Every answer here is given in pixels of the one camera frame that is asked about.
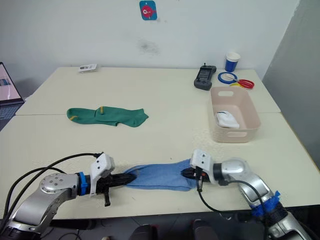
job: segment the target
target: green sock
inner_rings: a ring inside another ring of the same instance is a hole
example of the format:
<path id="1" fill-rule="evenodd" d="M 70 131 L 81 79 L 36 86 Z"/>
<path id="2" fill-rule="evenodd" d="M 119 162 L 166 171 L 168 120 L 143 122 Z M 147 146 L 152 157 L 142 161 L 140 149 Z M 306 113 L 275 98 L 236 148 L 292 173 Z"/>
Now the green sock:
<path id="1" fill-rule="evenodd" d="M 123 108 L 101 106 L 97 110 L 86 108 L 70 108 L 67 117 L 78 124 L 106 124 L 117 126 L 118 123 L 130 127 L 140 126 L 147 118 L 143 108 L 127 110 Z"/>

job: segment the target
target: laptop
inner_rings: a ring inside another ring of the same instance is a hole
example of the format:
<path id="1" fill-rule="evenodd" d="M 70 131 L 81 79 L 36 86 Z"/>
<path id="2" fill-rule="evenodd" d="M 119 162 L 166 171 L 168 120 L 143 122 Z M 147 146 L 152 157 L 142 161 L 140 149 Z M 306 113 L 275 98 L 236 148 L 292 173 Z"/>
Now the laptop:
<path id="1" fill-rule="evenodd" d="M 9 76 L 4 63 L 0 61 L 0 130 L 16 114 L 22 104 L 24 104 L 24 100 Z"/>

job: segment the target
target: white table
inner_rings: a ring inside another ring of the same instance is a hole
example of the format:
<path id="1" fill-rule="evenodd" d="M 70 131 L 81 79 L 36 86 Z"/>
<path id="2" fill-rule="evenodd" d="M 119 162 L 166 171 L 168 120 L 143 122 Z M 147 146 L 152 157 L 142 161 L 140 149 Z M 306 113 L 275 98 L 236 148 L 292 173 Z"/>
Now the white table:
<path id="1" fill-rule="evenodd" d="M 69 108 L 97 109 L 100 106 L 125 109 L 176 108 L 201 101 L 209 95 L 194 87 L 198 69 L 152 69 L 102 67 L 97 72 L 78 73 L 77 67 L 60 67 L 17 111 L 17 115 L 65 114 Z M 214 87 L 226 86 L 212 77 Z M 280 109 L 252 69 L 234 72 L 255 82 L 249 95 L 258 113 L 279 113 Z"/>
<path id="2" fill-rule="evenodd" d="M 65 115 L 15 116 L 0 132 L 0 189 L 6 193 L 19 176 L 47 166 L 60 158 L 84 152 L 104 151 L 114 157 L 115 173 L 139 165 L 174 163 L 190 158 L 195 148 L 208 151 L 218 162 L 241 157 L 273 191 L 280 191 L 286 207 L 320 204 L 320 174 L 280 113 L 259 113 L 261 128 L 248 143 L 216 143 L 211 140 L 206 108 L 200 103 L 178 111 L 168 110 L 168 119 L 156 109 L 140 127 L 81 125 Z M 61 163 L 67 173 L 89 173 L 91 157 Z M 34 191 L 33 185 L 25 196 Z M 221 210 L 248 209 L 236 185 L 204 185 L 204 198 Z M 4 203 L 5 194 L 0 202 Z M 107 218 L 204 212 L 195 189 L 189 192 L 141 190 L 117 187 L 110 190 L 111 206 L 102 195 L 64 203 L 56 219 Z"/>
<path id="3" fill-rule="evenodd" d="M 272 190 L 282 193 L 286 207 L 320 204 L 320 192 L 315 190 L 320 187 L 320 174 L 255 71 L 239 70 L 236 74 L 255 82 L 249 94 L 259 112 L 261 128 L 251 142 L 217 143 L 209 131 L 209 92 L 193 86 L 197 69 L 101 68 L 84 74 L 76 70 L 59 68 L 0 132 L 2 193 L 23 173 L 72 154 L 104 151 L 114 157 L 114 172 L 120 173 L 139 164 L 182 161 L 190 158 L 195 148 L 201 148 L 217 162 L 230 157 L 247 160 Z M 216 79 L 219 72 L 213 77 L 214 86 L 224 85 Z M 81 125 L 65 115 L 68 108 L 99 106 L 144 108 L 149 118 L 132 128 L 122 124 Z M 88 174 L 92 161 L 82 157 L 58 167 L 68 173 Z M 36 187 L 34 184 L 24 197 Z M 249 208 L 236 185 L 205 184 L 203 196 L 217 209 Z M 117 187 L 110 190 L 110 200 L 111 207 L 104 207 L 102 195 L 77 197 L 64 203 L 55 218 L 208 211 L 195 189 L 179 192 Z"/>

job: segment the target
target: white cloth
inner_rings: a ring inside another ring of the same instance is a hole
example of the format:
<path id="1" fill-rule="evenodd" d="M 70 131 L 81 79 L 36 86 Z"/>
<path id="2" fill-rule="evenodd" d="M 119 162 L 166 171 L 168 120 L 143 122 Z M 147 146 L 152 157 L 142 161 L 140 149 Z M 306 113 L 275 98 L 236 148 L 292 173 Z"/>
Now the white cloth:
<path id="1" fill-rule="evenodd" d="M 238 129 L 239 123 L 235 117 L 228 111 L 218 111 L 216 113 L 217 124 L 222 128 Z"/>

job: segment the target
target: sticker on wall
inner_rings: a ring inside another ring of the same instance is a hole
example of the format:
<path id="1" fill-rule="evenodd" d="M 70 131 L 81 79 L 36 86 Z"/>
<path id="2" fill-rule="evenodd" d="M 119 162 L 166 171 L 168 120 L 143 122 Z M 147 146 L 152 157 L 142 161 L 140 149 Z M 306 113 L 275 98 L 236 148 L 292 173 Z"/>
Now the sticker on wall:
<path id="1" fill-rule="evenodd" d="M 143 20 L 157 20 L 156 3 L 154 1 L 140 1 L 139 5 Z"/>

